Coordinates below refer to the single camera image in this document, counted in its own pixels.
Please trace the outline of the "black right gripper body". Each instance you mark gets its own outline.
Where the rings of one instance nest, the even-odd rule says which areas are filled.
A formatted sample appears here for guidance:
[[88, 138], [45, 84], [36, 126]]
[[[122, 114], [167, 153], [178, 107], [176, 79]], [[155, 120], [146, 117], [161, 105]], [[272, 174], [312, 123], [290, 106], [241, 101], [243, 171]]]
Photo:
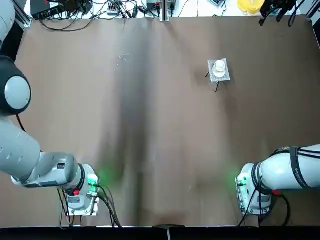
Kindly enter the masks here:
[[265, 0], [262, 10], [292, 10], [295, 6], [295, 0]]

